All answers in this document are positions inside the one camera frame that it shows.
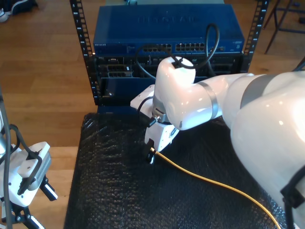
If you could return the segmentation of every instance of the black rack frame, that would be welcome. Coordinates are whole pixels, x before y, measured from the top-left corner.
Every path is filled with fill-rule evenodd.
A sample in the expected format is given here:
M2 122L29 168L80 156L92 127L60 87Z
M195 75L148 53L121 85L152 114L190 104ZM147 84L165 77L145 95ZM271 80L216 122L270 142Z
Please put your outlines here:
M74 18L74 23L79 38L82 55L87 69L87 74L92 90L92 95L96 105L101 105L102 97L100 86L95 68L95 55L92 52L91 42L87 29L84 10L81 0L70 0L71 10ZM257 0L254 17L252 20L250 32L244 49L243 63L240 72L246 73L249 70L252 57L258 42L259 35L263 26L264 18L268 9L269 0Z

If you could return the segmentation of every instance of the chair leg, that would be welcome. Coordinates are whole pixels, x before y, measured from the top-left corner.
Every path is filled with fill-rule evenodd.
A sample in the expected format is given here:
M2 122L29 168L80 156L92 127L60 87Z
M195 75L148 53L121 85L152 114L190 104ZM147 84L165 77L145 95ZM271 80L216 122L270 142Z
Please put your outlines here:
M275 14L276 14L276 8L277 8L278 4L280 4L280 1L281 1L281 0L277 0L277 2L275 3L275 6L274 6L273 9L271 10L271 12L270 12L270 14L269 14L269 17L268 17L268 19L267 19L267 21L266 21L266 23L265 23L265 26L263 27L263 30L266 28L267 24L269 23L269 21L270 21L272 15L274 14L274 16L276 16L276 15L275 15Z
M276 10L274 11L274 23L275 23L275 27L277 27L277 14L276 14Z
M282 23L283 23L283 21L284 21L284 19L285 19L285 16L286 16L286 14L287 14L287 12L288 12L290 6L292 5L292 3L293 3L293 0L289 0L289 3L287 4L287 7L286 7L286 9L285 9L285 11L284 11L284 13L283 13L281 19L280 19L280 22L278 23L278 26L275 28L275 32L274 32L273 35L272 35L272 38L271 38L271 40L270 40L270 42L269 42L269 44L268 44L268 47L267 47L267 49L266 49L266 51L265 51L265 54L267 54L267 52L268 52L268 50L269 50L269 48L270 48L270 46L271 46L273 40L275 39L275 36L276 36L276 34L277 34L279 28L281 27L281 25L282 25Z
M296 71L300 71L302 68L305 67L305 57L303 58L303 60L301 60L301 62L297 65L297 67L294 69L294 72Z

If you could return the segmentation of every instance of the wooden floor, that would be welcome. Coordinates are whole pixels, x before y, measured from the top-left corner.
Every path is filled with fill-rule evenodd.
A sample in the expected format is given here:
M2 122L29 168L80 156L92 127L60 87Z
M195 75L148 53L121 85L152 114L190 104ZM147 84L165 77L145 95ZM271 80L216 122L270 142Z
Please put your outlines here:
M247 37L256 2L225 2L233 3ZM84 115L95 112L97 107L69 1L39 0L38 4L39 9L0 24L0 84L10 123L19 127L29 145L47 141L52 147L53 161L48 177L59 199L49 202L39 192L30 210L47 229L58 229L63 227L81 123ZM91 40L98 7L103 4L102 0L83 0ZM305 30L297 20L297 14L289 13L283 27ZM264 55L273 29L271 20L261 33L250 72L287 72L304 57L305 35L285 32L279 32L269 54Z

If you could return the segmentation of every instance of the shoe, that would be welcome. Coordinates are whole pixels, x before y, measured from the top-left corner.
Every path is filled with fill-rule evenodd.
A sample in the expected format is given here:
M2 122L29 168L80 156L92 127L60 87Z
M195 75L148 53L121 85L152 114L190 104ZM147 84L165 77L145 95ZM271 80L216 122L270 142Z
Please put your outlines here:
M0 9L0 22L5 22L8 19L8 15L4 12L3 9Z
M16 15L22 12L28 12L34 6L38 6L35 0L12 0L11 10L6 12L8 15Z

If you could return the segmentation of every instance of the ethernet port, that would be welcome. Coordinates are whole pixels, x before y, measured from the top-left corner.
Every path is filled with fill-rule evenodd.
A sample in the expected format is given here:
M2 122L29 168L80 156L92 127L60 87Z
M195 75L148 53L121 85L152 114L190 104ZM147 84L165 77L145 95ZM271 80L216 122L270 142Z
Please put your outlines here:
M204 50L204 44L203 44L203 43L200 44L199 49L200 49L200 50Z

